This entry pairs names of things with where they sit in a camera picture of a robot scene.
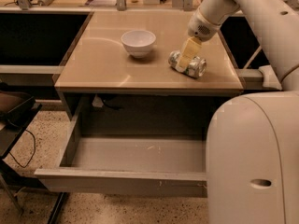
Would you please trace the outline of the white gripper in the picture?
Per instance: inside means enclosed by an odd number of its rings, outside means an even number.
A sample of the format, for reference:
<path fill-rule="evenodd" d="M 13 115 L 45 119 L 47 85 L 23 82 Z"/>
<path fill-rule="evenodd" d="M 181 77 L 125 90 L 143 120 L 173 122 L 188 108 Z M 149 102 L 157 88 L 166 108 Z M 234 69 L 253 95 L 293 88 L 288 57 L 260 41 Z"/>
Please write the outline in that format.
<path fill-rule="evenodd" d="M 199 53 L 202 42 L 211 39 L 221 28 L 221 17 L 197 8 L 188 23 L 188 38 L 182 46 L 176 70 L 184 72 L 191 60 Z"/>

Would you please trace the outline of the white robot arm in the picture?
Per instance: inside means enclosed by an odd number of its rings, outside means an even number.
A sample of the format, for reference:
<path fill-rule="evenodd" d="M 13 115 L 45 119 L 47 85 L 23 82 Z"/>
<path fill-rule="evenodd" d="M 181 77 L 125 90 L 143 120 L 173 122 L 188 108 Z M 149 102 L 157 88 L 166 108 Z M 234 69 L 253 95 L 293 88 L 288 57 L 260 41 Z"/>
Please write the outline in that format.
<path fill-rule="evenodd" d="M 274 69 L 276 91 L 241 95 L 206 137 L 209 224 L 299 224 L 299 15 L 282 0 L 203 0 L 188 33 L 202 41 L 242 11 Z"/>

